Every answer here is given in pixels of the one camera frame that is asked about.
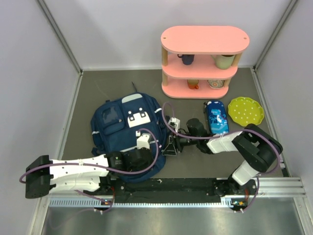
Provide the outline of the navy blue backpack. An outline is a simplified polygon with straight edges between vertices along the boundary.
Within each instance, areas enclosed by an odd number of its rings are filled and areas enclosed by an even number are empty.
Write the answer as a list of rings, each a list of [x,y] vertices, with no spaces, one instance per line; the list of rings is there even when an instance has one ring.
[[[90,125],[95,147],[93,155],[114,151],[130,153],[136,148],[136,132],[150,130],[155,138],[151,140],[152,156],[157,157],[154,166],[136,175],[121,175],[127,183],[139,183],[155,176],[166,163],[161,151],[165,148],[168,132],[157,100],[145,93],[136,92],[116,99],[107,100],[94,113]]]

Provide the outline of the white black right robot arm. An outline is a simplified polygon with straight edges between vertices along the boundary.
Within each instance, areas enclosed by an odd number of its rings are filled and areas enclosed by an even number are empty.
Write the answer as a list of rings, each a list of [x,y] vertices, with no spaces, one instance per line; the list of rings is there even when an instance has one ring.
[[[242,131],[230,134],[209,133],[197,119],[187,121],[187,129],[178,126],[178,119],[171,118],[168,126],[173,132],[163,150],[164,156],[175,156],[186,146],[194,145],[205,154],[238,152],[243,163],[231,173],[227,180],[216,180],[214,183],[217,195],[224,196],[227,191],[239,194],[247,188],[247,183],[265,173],[282,153],[282,145],[255,124],[249,124]]]

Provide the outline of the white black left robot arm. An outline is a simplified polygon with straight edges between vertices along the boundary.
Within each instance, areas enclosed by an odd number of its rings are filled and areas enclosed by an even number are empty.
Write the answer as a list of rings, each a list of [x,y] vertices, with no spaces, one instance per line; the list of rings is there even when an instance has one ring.
[[[25,197],[35,199],[70,190],[106,194],[111,188],[108,176],[145,173],[156,163],[157,155],[146,147],[69,161],[52,160],[48,155],[42,155],[26,168],[21,178],[25,184]]]

